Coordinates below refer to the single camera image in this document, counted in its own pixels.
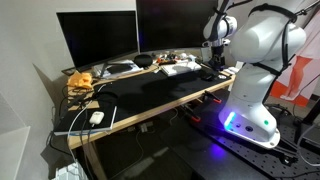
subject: black desk surface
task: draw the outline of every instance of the black desk surface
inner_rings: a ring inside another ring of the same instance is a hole
[[[227,77],[226,79],[216,78],[211,82],[203,81],[200,76],[204,71],[210,72],[210,69],[203,67],[201,71],[172,77],[167,77],[162,72],[145,73],[107,83],[101,92],[111,91],[119,96],[118,110],[114,121],[118,122],[230,80],[230,77]]]

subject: blue led light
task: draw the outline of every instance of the blue led light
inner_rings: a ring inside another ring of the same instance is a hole
[[[231,127],[230,123],[234,120],[235,117],[236,117],[236,113],[230,112],[227,120],[224,122],[224,128],[225,128],[226,130],[229,130],[229,129],[230,129],[230,127]]]

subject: corner wall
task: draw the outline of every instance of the corner wall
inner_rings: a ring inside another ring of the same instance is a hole
[[[30,126],[17,179],[48,179],[68,159],[46,145],[67,80],[61,70],[73,66],[56,12],[132,9],[134,0],[1,2],[0,135]]]

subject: speaker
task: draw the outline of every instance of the speaker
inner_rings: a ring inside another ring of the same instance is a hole
[[[152,57],[147,54],[139,54],[134,57],[133,62],[140,68],[148,68],[152,64]]]

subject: wooden desk leg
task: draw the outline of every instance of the wooden desk leg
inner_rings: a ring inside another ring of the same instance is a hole
[[[103,167],[102,167],[102,165],[99,161],[99,157],[97,155],[97,151],[94,147],[95,147],[94,142],[87,143],[87,144],[83,145],[83,151],[84,151],[85,155],[87,156],[87,158],[91,164],[91,167],[94,171],[94,174],[97,176],[97,178],[99,180],[107,180],[107,176],[104,173]]]

